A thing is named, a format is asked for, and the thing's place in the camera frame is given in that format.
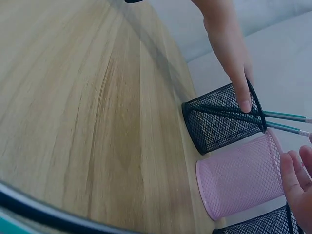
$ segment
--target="white wall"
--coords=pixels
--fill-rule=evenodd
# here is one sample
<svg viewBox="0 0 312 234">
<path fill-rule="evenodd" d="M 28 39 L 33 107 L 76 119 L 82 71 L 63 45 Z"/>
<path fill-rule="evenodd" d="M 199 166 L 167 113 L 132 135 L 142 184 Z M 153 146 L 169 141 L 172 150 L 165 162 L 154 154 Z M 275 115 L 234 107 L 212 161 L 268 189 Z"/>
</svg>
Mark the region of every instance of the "white wall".
<svg viewBox="0 0 312 234">
<path fill-rule="evenodd" d="M 203 17 L 191 0 L 149 1 L 187 62 L 211 51 Z M 312 10 L 312 0 L 234 0 L 234 3 L 245 35 Z"/>
</svg>

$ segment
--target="teal object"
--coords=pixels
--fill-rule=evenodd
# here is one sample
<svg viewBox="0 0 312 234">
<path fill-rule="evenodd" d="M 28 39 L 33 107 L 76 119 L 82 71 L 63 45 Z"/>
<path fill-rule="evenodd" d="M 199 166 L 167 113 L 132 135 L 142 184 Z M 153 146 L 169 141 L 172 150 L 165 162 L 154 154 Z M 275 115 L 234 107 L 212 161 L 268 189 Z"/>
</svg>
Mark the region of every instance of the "teal object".
<svg viewBox="0 0 312 234">
<path fill-rule="evenodd" d="M 13 218 L 0 217 L 0 234 L 34 234 L 36 231 L 31 231 L 30 228 L 24 226 Z"/>
</svg>

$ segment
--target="finger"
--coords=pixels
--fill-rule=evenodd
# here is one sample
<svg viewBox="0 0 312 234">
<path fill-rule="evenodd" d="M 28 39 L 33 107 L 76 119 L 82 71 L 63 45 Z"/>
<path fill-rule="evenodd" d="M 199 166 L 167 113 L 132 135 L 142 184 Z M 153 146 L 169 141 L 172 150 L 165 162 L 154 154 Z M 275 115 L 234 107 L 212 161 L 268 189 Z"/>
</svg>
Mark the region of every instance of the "finger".
<svg viewBox="0 0 312 234">
<path fill-rule="evenodd" d="M 250 112 L 252 105 L 245 73 L 230 77 L 236 93 L 237 102 L 242 112 Z"/>
<path fill-rule="evenodd" d="M 301 159 L 309 175 L 312 177 L 312 149 L 309 146 L 302 146 L 299 150 Z"/>
<path fill-rule="evenodd" d="M 306 171 L 304 170 L 301 161 L 299 160 L 298 153 L 296 151 L 289 151 L 288 154 L 292 158 L 294 172 L 297 176 L 301 188 L 304 191 L 308 190 L 311 187 L 312 183 Z"/>
<path fill-rule="evenodd" d="M 244 65 L 244 72 L 245 72 L 246 78 L 250 81 L 252 85 L 254 85 L 253 66 L 251 65 L 251 63 Z"/>
<path fill-rule="evenodd" d="M 294 171 L 293 160 L 289 154 L 281 155 L 280 168 L 285 196 L 292 208 L 295 206 L 295 201 L 303 194 L 303 189 L 300 187 Z"/>
</svg>

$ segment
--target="pink mesh pen holder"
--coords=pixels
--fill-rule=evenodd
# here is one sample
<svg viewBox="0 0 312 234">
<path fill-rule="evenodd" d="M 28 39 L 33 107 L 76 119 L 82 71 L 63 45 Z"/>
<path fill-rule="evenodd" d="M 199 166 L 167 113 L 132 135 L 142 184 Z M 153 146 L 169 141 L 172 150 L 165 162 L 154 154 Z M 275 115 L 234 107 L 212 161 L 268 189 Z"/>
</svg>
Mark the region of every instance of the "pink mesh pen holder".
<svg viewBox="0 0 312 234">
<path fill-rule="evenodd" d="M 284 194 L 280 144 L 268 130 L 230 151 L 197 161 L 196 176 L 208 215 L 218 220 Z"/>
</svg>

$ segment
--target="hand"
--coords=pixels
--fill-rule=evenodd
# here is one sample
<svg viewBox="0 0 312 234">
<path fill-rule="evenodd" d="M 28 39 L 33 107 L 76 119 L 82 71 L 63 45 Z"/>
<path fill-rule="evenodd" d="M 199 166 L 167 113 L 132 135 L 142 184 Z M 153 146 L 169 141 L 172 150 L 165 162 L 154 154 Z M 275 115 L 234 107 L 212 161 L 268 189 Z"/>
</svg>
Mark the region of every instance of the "hand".
<svg viewBox="0 0 312 234">
<path fill-rule="evenodd" d="M 246 78 L 253 83 L 252 65 L 238 23 L 233 20 L 225 29 L 215 28 L 204 19 L 209 41 L 224 71 L 230 77 L 240 109 L 248 113 L 251 99 Z"/>
<path fill-rule="evenodd" d="M 300 148 L 300 157 L 312 176 L 312 149 Z M 296 217 L 298 225 L 307 234 L 312 233 L 312 183 L 305 172 L 297 152 L 289 151 L 280 159 L 283 188 L 287 202 Z"/>
</svg>

